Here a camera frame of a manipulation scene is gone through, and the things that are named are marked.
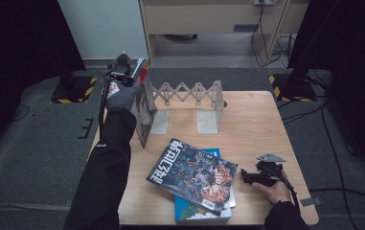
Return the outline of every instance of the person's arm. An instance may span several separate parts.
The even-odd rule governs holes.
[[[253,187],[264,192],[274,206],[265,219],[267,230],[305,230],[309,229],[292,204],[289,189],[284,182],[277,181],[273,186],[266,187],[260,183],[253,183]]]
[[[137,86],[118,86],[120,90],[109,94],[111,98],[107,99],[102,136],[80,178],[64,224],[65,230],[119,228],[118,208],[131,158],[129,141],[136,126],[136,119],[129,109]]]

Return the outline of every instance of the metal stand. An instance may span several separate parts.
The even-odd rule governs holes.
[[[224,109],[220,80],[216,80],[209,89],[205,89],[200,82],[197,82],[192,89],[184,82],[181,82],[175,89],[171,88],[167,82],[164,82],[159,89],[153,86],[151,86],[151,89],[154,93],[154,100],[159,97],[164,100],[165,105],[170,105],[172,97],[178,98],[181,102],[185,102],[189,97],[193,97],[196,105],[201,105],[202,100],[209,99],[212,109],[199,108],[196,110],[197,133],[218,134],[220,117]],[[167,109],[158,109],[150,134],[166,134],[169,115],[170,113]]]

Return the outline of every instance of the black wire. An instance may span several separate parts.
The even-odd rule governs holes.
[[[346,188],[344,186],[343,173],[341,172],[341,167],[340,167],[340,163],[338,161],[337,153],[336,153],[336,151],[334,149],[334,145],[333,145],[333,142],[332,142],[332,139],[331,139],[331,134],[329,133],[328,125],[326,124],[325,113],[324,113],[324,106],[321,107],[321,115],[322,115],[323,125],[325,127],[326,134],[328,135],[329,142],[331,144],[331,150],[332,150],[332,153],[333,153],[333,156],[334,156],[334,159],[335,159],[335,163],[337,165],[338,173],[339,173],[339,176],[340,176],[341,189],[342,189],[342,194],[343,194],[344,202],[345,202],[345,205],[346,205],[347,215],[349,216],[349,220],[352,223],[353,228],[355,230],[357,230],[358,228],[356,227],[356,225],[354,223],[354,219],[352,217],[352,214],[350,213],[349,202],[347,200],[347,195],[346,195],[346,191],[345,191]]]
[[[278,106],[278,109],[280,109],[280,108],[282,108],[282,107],[284,107],[284,106],[286,106],[288,104],[291,104],[291,103],[292,103],[292,101],[287,102],[287,103],[284,103],[284,104],[281,104],[280,106]]]
[[[289,54],[289,51],[288,51],[288,50],[286,50],[286,51],[284,51],[284,50],[283,50],[283,48],[282,48],[282,46],[281,46],[281,43],[280,43],[280,39],[281,39],[281,37],[278,37],[278,39],[277,39],[277,45],[278,45],[278,47],[280,47],[280,50],[281,50],[281,57],[280,57],[280,58],[283,58],[285,53],[286,53],[286,55],[288,55],[288,54]],[[283,66],[282,64],[281,64],[281,66],[282,66],[285,70],[288,70],[287,66]]]
[[[292,40],[292,34],[290,34],[289,35],[289,41],[287,42],[287,49],[288,49],[288,52],[287,52],[287,54],[286,54],[286,58],[287,58],[287,62],[289,62],[289,60],[290,60],[290,55],[291,55],[291,52],[290,52],[290,46],[291,46],[291,42],[290,42],[290,40]]]
[[[287,55],[287,53],[288,53],[288,50],[285,50],[285,51],[274,50],[272,52],[272,55],[282,55],[282,54]]]
[[[315,85],[317,85],[324,93],[326,93],[329,89],[329,86],[327,84],[325,84],[323,81],[321,80],[317,80],[314,77],[311,76],[311,74],[309,72],[307,72],[307,77],[306,79],[312,83],[314,83]]]
[[[364,193],[361,193],[359,191],[356,191],[356,190],[351,190],[351,189],[342,189],[342,188],[326,188],[326,189],[311,189],[309,190],[311,193],[314,193],[314,192],[325,192],[325,191],[346,191],[348,193],[352,193],[352,194],[357,194],[357,195],[360,195],[360,196],[365,196]]]
[[[288,41],[289,45],[288,45],[288,47],[287,47],[287,49],[285,51],[283,50],[283,48],[281,46],[281,43],[280,43],[280,39],[283,38],[283,37],[288,37],[289,38],[289,41]],[[280,50],[274,50],[274,52],[279,53],[279,54],[290,55],[290,52],[293,50],[293,49],[290,48],[290,44],[291,44],[290,40],[291,39],[295,40],[295,38],[293,38],[291,36],[288,36],[288,35],[281,35],[281,36],[279,36],[277,38],[277,45],[280,48]]]
[[[287,120],[287,119],[294,118],[293,120],[291,120],[291,121],[289,121],[289,122],[287,122],[287,123],[284,123],[284,125],[287,125],[287,124],[289,124],[289,123],[291,123],[291,122],[294,122],[294,121],[296,121],[296,120],[298,120],[298,119],[300,119],[300,118],[303,118],[303,117],[305,117],[305,116],[307,116],[307,115],[309,115],[309,114],[312,114],[312,113],[314,113],[314,112],[319,111],[319,109],[320,109],[321,107],[323,107],[323,106],[324,106],[327,102],[328,102],[328,101],[325,101],[324,103],[320,104],[320,105],[319,105],[316,109],[314,109],[314,110],[312,110],[312,111],[310,111],[310,112],[301,113],[301,114],[297,114],[297,115],[293,115],[293,116],[290,116],[290,117],[283,118],[282,120]]]
[[[27,115],[29,115],[29,113],[30,113],[30,108],[29,108],[28,106],[26,106],[26,105],[24,105],[24,104],[19,104],[18,106],[26,107],[26,108],[27,108],[27,112],[26,112],[26,114],[24,114],[24,116],[22,116],[22,117],[20,117],[20,118],[17,118],[17,119],[13,119],[13,120],[11,120],[11,122],[20,121],[21,119],[23,119],[23,118],[27,117]]]
[[[254,55],[255,55],[255,58],[256,58],[256,62],[259,66],[261,67],[265,67],[269,64],[271,64],[272,62],[278,60],[280,57],[277,57],[275,59],[270,59],[268,54],[267,54],[267,51],[266,51],[266,41],[265,41],[265,36],[263,35],[263,31],[262,31],[262,14],[263,14],[263,2],[261,2],[261,6],[260,6],[260,18],[259,18],[259,21],[257,22],[257,26],[256,28],[260,28],[260,31],[261,31],[261,35],[262,35],[262,40],[263,40],[263,48],[265,49],[265,54],[266,54],[266,58],[268,60],[270,60],[268,63],[266,64],[260,64],[258,59],[257,59],[257,55],[256,55],[256,50],[254,49],[254,34],[251,35],[251,39],[250,39],[250,43],[251,43],[251,48],[253,49],[253,52],[254,52]]]
[[[107,77],[106,83],[103,86],[103,91],[102,91],[102,98],[101,98],[101,108],[99,111],[99,133],[101,136],[103,136],[103,123],[104,123],[104,108],[105,108],[105,102],[106,102],[106,97],[107,97],[107,91],[108,88],[110,87],[110,74],[111,70],[107,71],[107,73],[105,73],[102,76],[102,79],[104,80],[105,77]]]
[[[281,35],[280,37],[287,37],[287,38],[290,38],[290,40],[296,40],[296,38],[294,38],[292,36],[292,34],[290,34],[290,35]]]

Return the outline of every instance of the human hand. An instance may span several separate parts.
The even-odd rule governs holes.
[[[286,177],[285,171],[282,171],[282,174],[284,177]],[[278,201],[281,202],[291,201],[289,189],[286,187],[286,184],[282,181],[277,181],[271,187],[264,186],[257,182],[254,182],[252,186],[257,190],[264,192],[272,204],[276,204],[278,203]]]
[[[125,87],[119,81],[113,80],[107,92],[106,108],[124,107],[130,110],[139,89],[140,84],[138,83],[134,83],[131,87]]]

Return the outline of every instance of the magazine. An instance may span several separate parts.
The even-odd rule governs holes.
[[[155,114],[158,109],[155,105],[151,85],[148,77],[148,61],[140,58],[132,77],[141,84],[140,90],[134,98],[131,113],[137,119],[136,131],[143,148],[146,147],[149,132],[151,131]]]
[[[220,157],[219,149],[203,149],[204,151],[212,154],[213,156]],[[221,211],[220,216],[208,212],[202,208],[199,208],[187,200],[175,196],[175,222],[189,222],[189,221],[205,221],[205,220],[224,220],[230,219],[232,216],[231,208],[236,205],[236,201],[234,199],[233,188],[230,188],[230,198],[229,201],[226,202],[223,206],[223,210]]]
[[[234,163],[171,139],[147,181],[220,216],[236,171]]]

